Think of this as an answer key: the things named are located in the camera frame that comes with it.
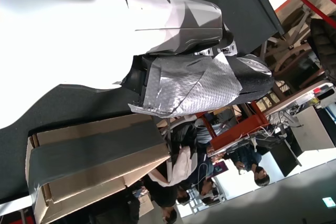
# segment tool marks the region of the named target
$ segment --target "man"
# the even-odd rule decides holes
[[[198,152],[197,167],[190,176],[179,183],[184,190],[192,188],[192,185],[198,190],[202,196],[207,195],[212,189],[214,182],[210,178],[214,171],[214,166],[211,160],[207,157],[206,152]]]
[[[167,179],[166,162],[159,165],[156,169]],[[175,202],[176,200],[180,204],[189,202],[189,194],[178,185],[162,187],[158,182],[151,180],[148,175],[143,177],[143,184],[149,191],[152,200],[161,207],[162,217],[165,223],[175,223],[177,219],[177,213],[174,209]]]
[[[229,157],[238,170],[250,170],[254,173],[254,181],[257,186],[267,186],[269,184],[269,176],[267,172],[259,166],[261,155],[254,151],[253,146],[242,146],[229,154]]]
[[[154,182],[146,175],[143,178],[143,184],[149,191],[151,199],[154,200],[162,209],[162,217],[165,223],[173,224],[176,222],[177,213],[174,209],[177,199],[177,186],[162,187],[158,182]]]

